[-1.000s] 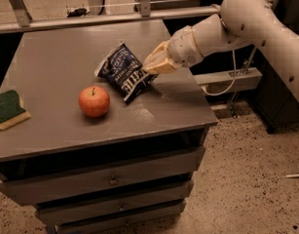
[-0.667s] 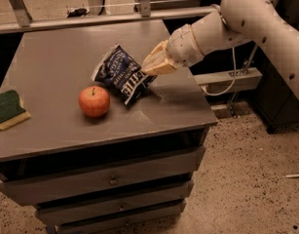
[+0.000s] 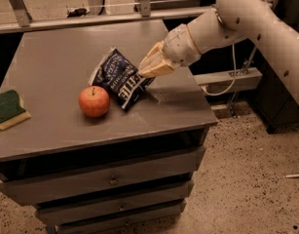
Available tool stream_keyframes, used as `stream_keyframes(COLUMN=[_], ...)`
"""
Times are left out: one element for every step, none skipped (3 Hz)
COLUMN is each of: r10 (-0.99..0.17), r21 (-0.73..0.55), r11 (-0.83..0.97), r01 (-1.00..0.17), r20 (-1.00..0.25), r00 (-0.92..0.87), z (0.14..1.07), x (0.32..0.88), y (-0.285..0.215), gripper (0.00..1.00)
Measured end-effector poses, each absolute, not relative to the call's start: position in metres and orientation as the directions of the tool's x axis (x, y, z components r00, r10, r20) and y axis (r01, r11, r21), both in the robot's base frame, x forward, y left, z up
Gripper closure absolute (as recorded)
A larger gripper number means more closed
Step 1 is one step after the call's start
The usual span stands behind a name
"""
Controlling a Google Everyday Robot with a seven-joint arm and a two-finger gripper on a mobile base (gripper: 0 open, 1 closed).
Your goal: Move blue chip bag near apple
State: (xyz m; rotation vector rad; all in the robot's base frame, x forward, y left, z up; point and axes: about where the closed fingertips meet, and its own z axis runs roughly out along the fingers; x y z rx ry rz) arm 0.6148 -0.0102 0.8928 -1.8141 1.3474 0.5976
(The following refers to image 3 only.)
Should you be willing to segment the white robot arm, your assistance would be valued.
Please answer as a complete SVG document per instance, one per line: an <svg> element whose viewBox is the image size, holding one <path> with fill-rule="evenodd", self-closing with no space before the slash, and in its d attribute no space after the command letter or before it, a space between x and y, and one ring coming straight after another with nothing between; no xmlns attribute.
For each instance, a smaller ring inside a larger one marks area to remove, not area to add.
<svg viewBox="0 0 299 234"><path fill-rule="evenodd" d="M138 73L146 78L167 75L244 39L257 47L299 105L299 33L280 20L266 0L216 0L212 8L157 43Z"/></svg>

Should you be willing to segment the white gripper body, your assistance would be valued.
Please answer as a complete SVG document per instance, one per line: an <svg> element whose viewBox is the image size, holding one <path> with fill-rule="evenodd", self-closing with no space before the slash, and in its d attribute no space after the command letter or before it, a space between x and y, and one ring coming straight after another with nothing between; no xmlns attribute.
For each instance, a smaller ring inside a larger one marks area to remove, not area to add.
<svg viewBox="0 0 299 234"><path fill-rule="evenodd" d="M163 52L172 62L183 66L189 66L201 57L186 24L180 24L168 33Z"/></svg>

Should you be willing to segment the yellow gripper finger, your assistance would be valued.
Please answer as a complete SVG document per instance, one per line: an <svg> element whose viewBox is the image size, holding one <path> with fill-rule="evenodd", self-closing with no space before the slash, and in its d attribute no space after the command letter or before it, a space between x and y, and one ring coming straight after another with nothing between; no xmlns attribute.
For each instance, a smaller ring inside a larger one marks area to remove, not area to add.
<svg viewBox="0 0 299 234"><path fill-rule="evenodd" d="M140 72L161 72L165 66L164 42L156 43L146 57L141 61L138 70Z"/></svg>
<svg viewBox="0 0 299 234"><path fill-rule="evenodd" d="M179 63L164 58L145 60L140 64L138 74L145 78L164 76L171 74L179 66Z"/></svg>

